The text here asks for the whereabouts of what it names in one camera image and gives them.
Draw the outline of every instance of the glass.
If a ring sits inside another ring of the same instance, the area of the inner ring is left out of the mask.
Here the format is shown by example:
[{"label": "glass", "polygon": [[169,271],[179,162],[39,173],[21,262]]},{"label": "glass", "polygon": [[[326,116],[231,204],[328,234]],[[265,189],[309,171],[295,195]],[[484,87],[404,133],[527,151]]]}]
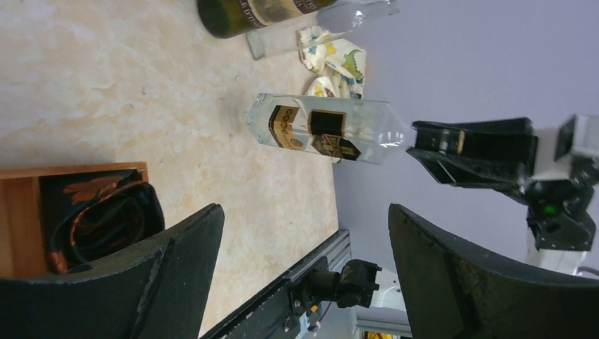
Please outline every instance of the glass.
[{"label": "glass", "polygon": [[[246,39],[251,55],[259,60],[347,37],[367,23],[397,13],[398,0],[342,1],[317,13],[248,32]],[[297,38],[298,31],[313,25],[320,25],[330,34],[301,43]]]},{"label": "glass", "polygon": [[263,145],[372,164],[416,140],[382,101],[260,94],[247,119]]}]

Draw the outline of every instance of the wine bottle label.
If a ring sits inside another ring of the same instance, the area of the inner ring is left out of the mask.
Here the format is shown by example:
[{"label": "wine bottle label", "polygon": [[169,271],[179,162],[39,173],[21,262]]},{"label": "wine bottle label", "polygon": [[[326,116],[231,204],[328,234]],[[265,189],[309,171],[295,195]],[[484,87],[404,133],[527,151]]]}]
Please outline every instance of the wine bottle label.
[{"label": "wine bottle label", "polygon": [[323,8],[315,0],[239,0],[239,4],[247,20],[256,28],[280,23]]},{"label": "wine bottle label", "polygon": [[339,159],[357,160],[360,150],[344,138],[345,113],[314,109],[308,117],[308,132],[312,147],[322,155]]},{"label": "wine bottle label", "polygon": [[293,137],[293,121],[298,107],[277,105],[268,120],[268,129],[271,131],[277,145],[290,150],[302,150],[304,143]]}]

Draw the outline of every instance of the marble countertop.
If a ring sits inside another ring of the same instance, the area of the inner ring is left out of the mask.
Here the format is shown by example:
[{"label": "marble countertop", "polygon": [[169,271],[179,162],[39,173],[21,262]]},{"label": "marble countertop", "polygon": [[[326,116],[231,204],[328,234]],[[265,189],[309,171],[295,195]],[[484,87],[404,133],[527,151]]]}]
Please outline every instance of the marble countertop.
[{"label": "marble countertop", "polygon": [[0,168],[141,160],[167,225],[223,205],[201,333],[337,230],[331,161],[244,125],[258,93],[306,88],[296,54],[254,61],[193,0],[2,1],[0,45]]}]

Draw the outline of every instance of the glass bottle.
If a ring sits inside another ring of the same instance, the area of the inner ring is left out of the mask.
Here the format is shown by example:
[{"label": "glass bottle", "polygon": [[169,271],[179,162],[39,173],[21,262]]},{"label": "glass bottle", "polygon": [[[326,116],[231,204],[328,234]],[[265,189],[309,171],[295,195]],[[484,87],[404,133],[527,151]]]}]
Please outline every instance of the glass bottle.
[{"label": "glass bottle", "polygon": [[200,19],[211,35],[229,38],[304,14],[336,0],[197,0]]},{"label": "glass bottle", "polygon": [[[397,13],[398,0],[346,0],[321,9],[317,14],[253,30],[246,34],[246,39],[251,55],[259,60],[347,37],[367,23]],[[300,41],[298,32],[317,24],[329,34]]]},{"label": "glass bottle", "polygon": [[416,136],[382,101],[260,94],[247,119],[263,145],[372,164]]}]

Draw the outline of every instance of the black label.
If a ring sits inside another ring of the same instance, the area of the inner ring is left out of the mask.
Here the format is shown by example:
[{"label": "black label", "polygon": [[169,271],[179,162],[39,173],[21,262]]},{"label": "black label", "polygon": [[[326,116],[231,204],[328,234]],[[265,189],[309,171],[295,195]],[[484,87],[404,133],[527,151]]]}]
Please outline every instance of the black label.
[{"label": "black label", "polygon": [[325,110],[313,110],[308,121],[309,132],[313,136],[329,134],[345,135],[345,113]]}]

